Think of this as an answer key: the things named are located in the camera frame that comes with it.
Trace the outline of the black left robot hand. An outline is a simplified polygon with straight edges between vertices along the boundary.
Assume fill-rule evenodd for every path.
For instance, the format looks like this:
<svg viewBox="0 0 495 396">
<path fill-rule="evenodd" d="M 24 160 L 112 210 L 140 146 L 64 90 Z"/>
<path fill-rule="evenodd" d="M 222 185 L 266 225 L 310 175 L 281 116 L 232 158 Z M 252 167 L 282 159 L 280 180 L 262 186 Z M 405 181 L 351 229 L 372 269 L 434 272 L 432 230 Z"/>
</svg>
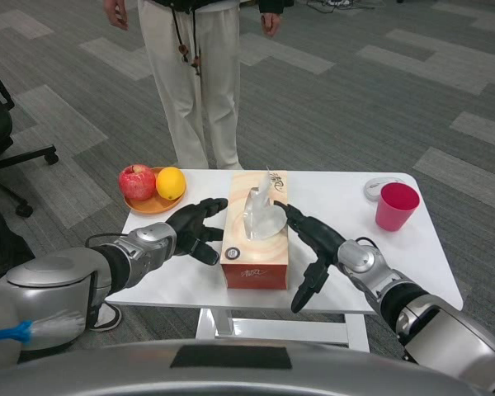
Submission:
<svg viewBox="0 0 495 396">
<path fill-rule="evenodd" d="M 204 221 L 228 207 L 226 198 L 207 198 L 198 204 L 186 205 L 171 215 L 166 223 L 177 234 L 174 254 L 189 255 L 208 266 L 219 263 L 220 254 L 209 242 L 222 241 L 224 231 L 204 225 Z"/>
</svg>

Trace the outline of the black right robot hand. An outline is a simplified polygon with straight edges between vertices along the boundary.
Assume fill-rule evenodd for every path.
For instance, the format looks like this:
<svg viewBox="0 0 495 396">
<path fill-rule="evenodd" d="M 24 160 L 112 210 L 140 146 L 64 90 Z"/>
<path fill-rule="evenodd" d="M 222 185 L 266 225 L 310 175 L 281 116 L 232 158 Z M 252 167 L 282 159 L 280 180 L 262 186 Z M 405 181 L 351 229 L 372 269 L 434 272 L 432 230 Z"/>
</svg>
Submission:
<svg viewBox="0 0 495 396">
<path fill-rule="evenodd" d="M 297 314 L 323 288 L 329 277 L 328 269 L 337 264 L 337 251 L 346 241 L 344 237 L 312 217 L 305 216 L 293 205 L 275 201 L 286 215 L 288 226 L 297 233 L 299 239 L 316 254 L 317 260 L 308 265 L 304 272 L 304 281 L 299 286 L 291 303 L 291 311 Z"/>
</svg>

